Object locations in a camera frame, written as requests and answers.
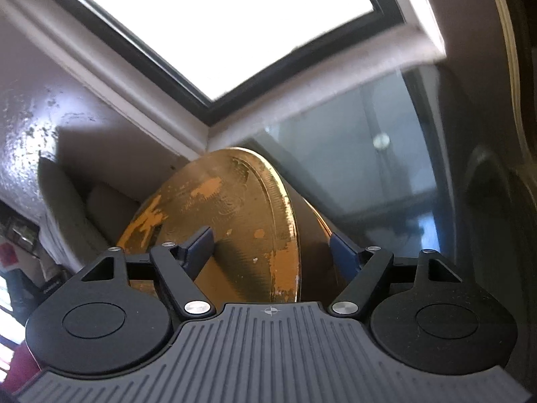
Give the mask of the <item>gold round box lid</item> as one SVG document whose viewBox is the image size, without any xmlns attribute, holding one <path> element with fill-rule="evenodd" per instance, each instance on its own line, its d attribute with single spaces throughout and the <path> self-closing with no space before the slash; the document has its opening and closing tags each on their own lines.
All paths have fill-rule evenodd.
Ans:
<svg viewBox="0 0 537 403">
<path fill-rule="evenodd" d="M 201 227 L 215 247 L 195 283 L 226 303 L 289 303 L 301 293 L 298 193 L 262 155 L 221 149 L 190 162 L 138 209 L 118 245 L 144 253 Z"/>
</svg>

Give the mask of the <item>beige sofa seat cushion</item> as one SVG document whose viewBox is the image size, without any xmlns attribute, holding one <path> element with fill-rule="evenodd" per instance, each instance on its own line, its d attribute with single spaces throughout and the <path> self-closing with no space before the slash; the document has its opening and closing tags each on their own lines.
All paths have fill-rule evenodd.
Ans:
<svg viewBox="0 0 537 403">
<path fill-rule="evenodd" d="M 139 203 L 106 184 L 92 187 L 87 216 L 109 244 L 115 245 L 137 213 Z"/>
</svg>

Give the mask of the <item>beige sofa back cushion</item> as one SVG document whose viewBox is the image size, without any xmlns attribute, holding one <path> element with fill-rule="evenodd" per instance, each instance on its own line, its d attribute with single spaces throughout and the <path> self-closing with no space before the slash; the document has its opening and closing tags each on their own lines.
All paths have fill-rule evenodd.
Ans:
<svg viewBox="0 0 537 403">
<path fill-rule="evenodd" d="M 105 251 L 108 243 L 87 218 L 80 195 L 58 164 L 40 158 L 37 182 L 44 202 L 39 241 L 56 264 L 77 273 Z"/>
</svg>

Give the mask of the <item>black framed window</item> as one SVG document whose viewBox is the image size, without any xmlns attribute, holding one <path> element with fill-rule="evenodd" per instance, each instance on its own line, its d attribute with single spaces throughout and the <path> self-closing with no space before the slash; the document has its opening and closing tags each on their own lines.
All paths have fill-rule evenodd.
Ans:
<svg viewBox="0 0 537 403">
<path fill-rule="evenodd" d="M 399 26 L 396 0 L 54 0 L 206 125 Z"/>
</svg>

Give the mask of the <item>wooden chair frame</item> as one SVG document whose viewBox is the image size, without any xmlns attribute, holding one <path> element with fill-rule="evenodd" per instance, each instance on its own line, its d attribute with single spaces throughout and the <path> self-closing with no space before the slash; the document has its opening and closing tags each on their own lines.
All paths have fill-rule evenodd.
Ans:
<svg viewBox="0 0 537 403">
<path fill-rule="evenodd" d="M 521 251 L 536 252 L 534 64 L 523 0 L 455 0 L 461 78 L 485 141 L 506 174 L 510 219 Z"/>
</svg>

